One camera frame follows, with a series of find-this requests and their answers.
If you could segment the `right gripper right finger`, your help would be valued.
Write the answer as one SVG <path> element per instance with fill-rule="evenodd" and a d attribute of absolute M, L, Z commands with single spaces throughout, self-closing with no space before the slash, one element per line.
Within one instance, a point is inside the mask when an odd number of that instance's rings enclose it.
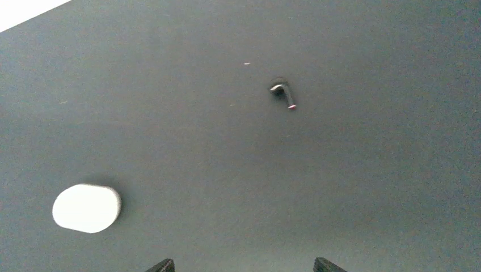
<path fill-rule="evenodd" d="M 318 257 L 314 260 L 313 272 L 347 272 L 340 266 L 326 258 Z"/>

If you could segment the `white earbud charging case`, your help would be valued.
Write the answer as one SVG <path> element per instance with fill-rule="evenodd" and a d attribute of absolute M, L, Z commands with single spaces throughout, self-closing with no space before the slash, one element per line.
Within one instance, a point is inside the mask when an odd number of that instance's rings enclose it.
<path fill-rule="evenodd" d="M 62 228 L 98 233 L 116 221 L 121 206 L 119 193 L 109 186 L 76 184 L 57 196 L 52 217 Z"/>

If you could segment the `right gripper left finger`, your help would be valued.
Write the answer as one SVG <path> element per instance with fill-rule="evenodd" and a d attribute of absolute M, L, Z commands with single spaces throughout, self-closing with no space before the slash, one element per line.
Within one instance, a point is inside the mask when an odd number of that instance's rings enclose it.
<path fill-rule="evenodd" d="M 174 260 L 167 258 L 147 269 L 146 272 L 175 272 Z"/>

